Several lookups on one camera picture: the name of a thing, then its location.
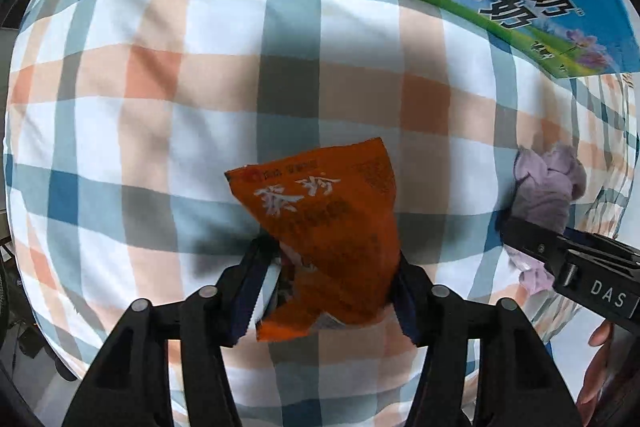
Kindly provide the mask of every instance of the snack bag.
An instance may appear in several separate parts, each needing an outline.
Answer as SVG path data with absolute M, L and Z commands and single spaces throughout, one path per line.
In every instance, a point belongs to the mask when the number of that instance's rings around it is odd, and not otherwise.
M 285 252 L 300 255 L 293 298 L 258 339 L 302 337 L 321 317 L 366 325 L 388 303 L 400 245 L 396 181 L 380 138 L 225 173 L 231 192 Z

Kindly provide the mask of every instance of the plaid bedsheet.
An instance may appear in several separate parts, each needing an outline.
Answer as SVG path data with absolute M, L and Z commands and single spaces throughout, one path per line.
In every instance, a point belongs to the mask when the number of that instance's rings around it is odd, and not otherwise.
M 571 225 L 607 235 L 638 156 L 630 75 L 549 78 L 416 0 L 32 0 L 7 107 L 24 288 L 80 376 L 131 301 L 181 300 L 238 261 L 258 224 L 228 169 L 382 137 L 409 261 L 464 298 L 516 298 L 548 340 L 575 305 L 527 300 L 495 230 L 518 146 L 576 146 L 588 188 Z M 390 312 L 288 343 L 250 330 L 225 362 L 245 426 L 386 427 L 404 421 L 424 354 Z M 177 343 L 170 361 L 187 425 Z M 465 403 L 477 363 L 471 343 Z

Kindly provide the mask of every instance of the purple flower graphic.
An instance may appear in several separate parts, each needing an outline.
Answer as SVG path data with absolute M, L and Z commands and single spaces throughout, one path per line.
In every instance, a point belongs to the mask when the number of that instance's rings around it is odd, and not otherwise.
M 591 70 L 603 70 L 610 65 L 612 58 L 600 50 L 586 50 L 576 61 Z
M 581 30 L 567 30 L 566 36 L 575 44 L 572 48 L 573 50 L 576 48 L 591 48 L 598 41 L 595 35 L 585 36 Z

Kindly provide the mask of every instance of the finger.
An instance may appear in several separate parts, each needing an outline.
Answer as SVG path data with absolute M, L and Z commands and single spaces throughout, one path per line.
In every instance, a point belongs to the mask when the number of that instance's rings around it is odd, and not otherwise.
M 589 400 L 587 403 L 578 404 L 578 413 L 580 413 L 580 419 L 582 420 L 583 427 L 587 427 L 588 423 L 591 421 L 591 417 L 593 417 L 597 404 L 597 396 Z
M 578 395 L 578 403 L 587 403 L 597 396 L 607 378 L 607 360 L 611 343 L 602 346 L 584 373 L 584 382 Z
M 613 324 L 609 321 L 604 321 L 601 325 L 599 325 L 589 338 L 589 345 L 596 347 L 601 346 L 607 339 L 611 336 L 613 332 Z

